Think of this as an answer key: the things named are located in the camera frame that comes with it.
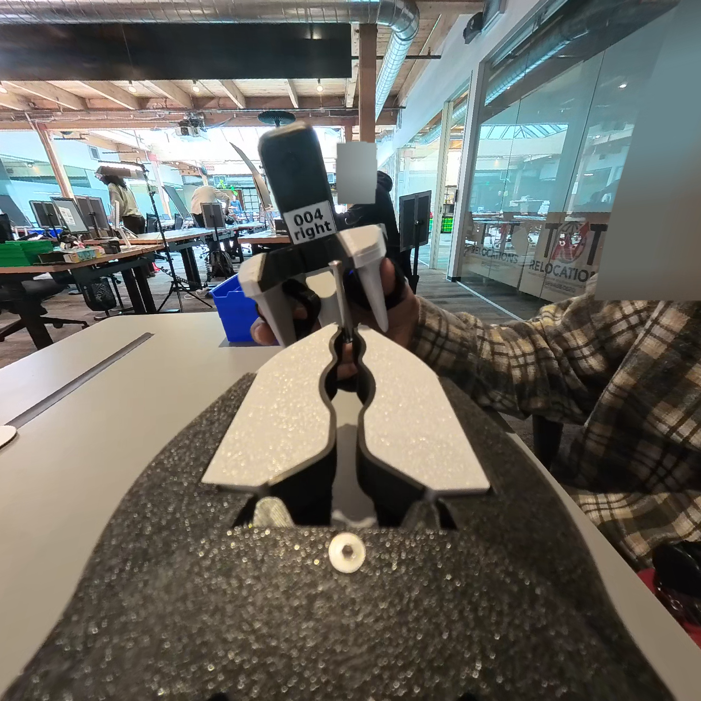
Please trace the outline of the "wooden pillar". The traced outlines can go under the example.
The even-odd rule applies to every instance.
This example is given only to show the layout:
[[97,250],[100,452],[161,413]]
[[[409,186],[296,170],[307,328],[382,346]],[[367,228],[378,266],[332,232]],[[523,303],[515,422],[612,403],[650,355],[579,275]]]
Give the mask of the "wooden pillar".
[[361,142],[375,143],[377,25],[361,24],[358,30],[358,126]]

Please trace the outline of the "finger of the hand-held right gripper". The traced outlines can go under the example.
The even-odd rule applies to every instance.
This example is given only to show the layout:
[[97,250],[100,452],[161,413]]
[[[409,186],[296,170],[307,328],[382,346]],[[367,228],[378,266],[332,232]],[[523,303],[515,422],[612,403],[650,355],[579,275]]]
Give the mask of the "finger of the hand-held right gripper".
[[344,229],[337,238],[350,264],[350,270],[344,274],[344,289],[350,302],[371,311],[379,329],[387,332],[388,310],[381,280],[381,264],[386,258],[383,226],[370,224]]
[[291,303],[283,291],[284,280],[271,257],[251,257],[240,267],[244,295],[253,299],[283,347],[297,341]]

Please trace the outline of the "black tripod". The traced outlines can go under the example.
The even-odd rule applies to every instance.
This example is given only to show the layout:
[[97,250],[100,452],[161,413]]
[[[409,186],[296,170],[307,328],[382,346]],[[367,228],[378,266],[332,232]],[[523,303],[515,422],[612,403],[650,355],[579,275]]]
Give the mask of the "black tripod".
[[[156,310],[157,313],[183,313],[184,308],[183,308],[181,294],[190,295],[197,302],[199,302],[200,304],[203,304],[209,310],[212,310],[213,309],[212,304],[210,304],[209,302],[206,302],[206,300],[201,299],[194,292],[191,292],[189,289],[187,289],[185,284],[180,281],[180,278],[176,274],[174,263],[173,263],[172,256],[171,256],[171,251],[169,248],[169,244],[165,238],[165,232],[162,228],[161,218],[158,214],[158,208],[156,206],[154,194],[153,194],[151,186],[149,185],[149,181],[148,181],[148,177],[147,177],[147,173],[146,173],[146,167],[145,167],[144,163],[136,162],[136,164],[134,165],[134,169],[139,169],[141,171],[141,179],[145,182],[146,192],[147,192],[149,199],[151,201],[152,209],[153,209],[153,216],[155,217],[155,221],[156,221],[156,230],[158,232],[158,235],[160,236],[160,243],[162,244],[162,246],[161,246],[162,252],[165,254],[165,259],[168,262],[168,267],[170,269],[171,285],[169,288],[169,292],[166,294],[165,298],[162,300],[162,302],[158,306],[158,308]],[[166,309],[165,306],[168,303],[168,301],[173,293],[175,293],[175,295],[177,297],[178,306],[176,309]]]

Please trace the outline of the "wooden desk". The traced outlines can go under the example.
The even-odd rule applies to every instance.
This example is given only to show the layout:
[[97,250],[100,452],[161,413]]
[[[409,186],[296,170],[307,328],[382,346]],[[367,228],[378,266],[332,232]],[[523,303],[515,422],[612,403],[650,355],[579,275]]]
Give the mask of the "wooden desk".
[[195,292],[206,288],[206,284],[203,283],[200,276],[194,248],[197,246],[207,247],[208,243],[214,240],[214,235],[214,229],[200,227],[167,231],[158,235],[146,233],[141,236],[132,236],[128,241],[132,245],[162,245],[163,249],[170,253],[179,253],[188,288]]
[[146,278],[146,264],[162,245],[141,245],[123,249],[80,262],[36,265],[32,267],[1,268],[1,275],[28,274],[36,277],[44,273],[70,273],[76,283],[87,283],[99,277],[122,273],[133,311],[137,315],[156,314],[156,305]]

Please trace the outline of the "long metal bolt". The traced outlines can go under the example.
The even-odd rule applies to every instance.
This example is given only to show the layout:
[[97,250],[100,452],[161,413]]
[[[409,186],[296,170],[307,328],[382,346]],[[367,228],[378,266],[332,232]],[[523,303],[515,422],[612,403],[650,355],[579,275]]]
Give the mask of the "long metal bolt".
[[344,268],[340,260],[332,260],[329,262],[329,269],[334,276],[334,284],[336,289],[336,297],[338,303],[338,311],[343,329],[343,338],[345,344],[352,344],[354,337],[353,316],[346,297],[344,288]]

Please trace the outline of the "green plastic bins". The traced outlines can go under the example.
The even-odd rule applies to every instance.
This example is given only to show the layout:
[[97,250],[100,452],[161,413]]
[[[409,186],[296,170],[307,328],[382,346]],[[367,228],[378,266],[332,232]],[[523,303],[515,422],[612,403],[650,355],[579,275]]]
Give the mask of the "green plastic bins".
[[53,242],[46,240],[4,241],[0,245],[1,267],[19,268],[40,265],[40,257],[54,250]]

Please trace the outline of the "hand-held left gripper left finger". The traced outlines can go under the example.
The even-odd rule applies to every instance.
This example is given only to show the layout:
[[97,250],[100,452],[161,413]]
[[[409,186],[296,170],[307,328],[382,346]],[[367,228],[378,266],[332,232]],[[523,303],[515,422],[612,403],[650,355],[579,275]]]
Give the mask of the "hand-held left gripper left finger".
[[261,490],[335,451],[337,421],[325,381],[337,363],[337,324],[279,350],[258,370],[202,482]]

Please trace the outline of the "black panel on stand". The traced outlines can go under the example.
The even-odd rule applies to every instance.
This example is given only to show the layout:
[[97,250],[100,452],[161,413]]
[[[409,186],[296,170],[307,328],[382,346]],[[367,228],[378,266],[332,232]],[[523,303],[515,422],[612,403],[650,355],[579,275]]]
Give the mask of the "black panel on stand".
[[399,246],[413,254],[413,271],[418,270],[419,249],[430,239],[432,191],[420,191],[399,198]]

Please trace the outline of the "red and black bag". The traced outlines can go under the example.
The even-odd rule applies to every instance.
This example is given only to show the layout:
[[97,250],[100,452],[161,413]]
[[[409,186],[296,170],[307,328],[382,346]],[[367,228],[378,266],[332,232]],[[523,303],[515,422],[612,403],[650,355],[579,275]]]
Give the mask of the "red and black bag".
[[652,552],[653,591],[680,623],[700,626],[700,542],[665,543]]

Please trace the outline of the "black office chair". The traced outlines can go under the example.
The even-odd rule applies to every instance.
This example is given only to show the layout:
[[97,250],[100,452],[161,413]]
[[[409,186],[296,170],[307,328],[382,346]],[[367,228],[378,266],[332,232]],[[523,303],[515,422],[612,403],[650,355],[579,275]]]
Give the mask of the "black office chair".
[[88,328],[90,324],[85,320],[51,318],[47,315],[43,303],[64,292],[67,287],[67,284],[58,282],[53,277],[34,279],[28,274],[1,275],[1,311],[8,311],[18,317],[18,320],[1,329],[1,342],[25,329],[34,347],[41,350],[53,344],[47,325],[58,329],[66,325]]

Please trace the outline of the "person's right forearm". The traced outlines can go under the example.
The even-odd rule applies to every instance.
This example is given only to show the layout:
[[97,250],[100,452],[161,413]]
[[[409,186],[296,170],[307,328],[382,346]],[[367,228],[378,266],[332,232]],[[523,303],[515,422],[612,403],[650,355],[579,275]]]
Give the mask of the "person's right forearm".
[[562,424],[613,423],[700,448],[700,304],[596,300],[486,324],[418,299],[409,348],[483,407]]

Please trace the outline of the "blue plastic bin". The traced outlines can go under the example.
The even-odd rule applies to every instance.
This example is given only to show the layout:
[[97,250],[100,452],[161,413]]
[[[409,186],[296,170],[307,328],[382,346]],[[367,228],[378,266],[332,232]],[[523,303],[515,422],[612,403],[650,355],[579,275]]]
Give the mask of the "blue plastic bin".
[[250,328],[258,319],[253,299],[244,294],[238,275],[223,281],[211,290],[212,299],[230,344],[254,344]]

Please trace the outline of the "person's plaid shirt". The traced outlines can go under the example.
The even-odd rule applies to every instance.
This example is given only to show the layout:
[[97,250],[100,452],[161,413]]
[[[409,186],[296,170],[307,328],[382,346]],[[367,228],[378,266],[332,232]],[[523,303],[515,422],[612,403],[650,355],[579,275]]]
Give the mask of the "person's plaid shirt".
[[568,495],[634,569],[659,545],[700,542],[700,449],[593,414],[562,468]]

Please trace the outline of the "person's right hand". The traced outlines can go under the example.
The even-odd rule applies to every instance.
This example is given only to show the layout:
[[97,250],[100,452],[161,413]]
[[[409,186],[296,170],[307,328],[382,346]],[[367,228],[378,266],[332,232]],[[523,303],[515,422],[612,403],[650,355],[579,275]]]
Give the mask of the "person's right hand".
[[[383,258],[380,272],[383,293],[385,297],[388,297],[395,291],[397,283],[395,265],[391,258]],[[354,302],[350,302],[350,310],[354,325],[366,325],[373,329],[378,328],[372,311],[366,311]],[[399,302],[388,310],[388,330],[384,333],[385,336],[403,348],[408,348],[418,322],[418,311],[418,299],[408,284],[406,284]],[[250,334],[252,340],[258,345],[272,346],[277,343],[272,328],[262,317],[258,317],[252,324]],[[356,374],[357,368],[354,362],[353,349],[350,344],[346,344],[342,359],[337,365],[337,380],[341,382],[342,387],[345,385],[349,386],[351,379]]]

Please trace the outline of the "black ceiling panel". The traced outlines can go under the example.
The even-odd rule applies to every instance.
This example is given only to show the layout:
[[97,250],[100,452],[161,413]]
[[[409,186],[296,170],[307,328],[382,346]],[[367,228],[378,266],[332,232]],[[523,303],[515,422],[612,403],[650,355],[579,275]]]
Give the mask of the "black ceiling panel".
[[351,34],[349,24],[3,24],[1,79],[346,78]]

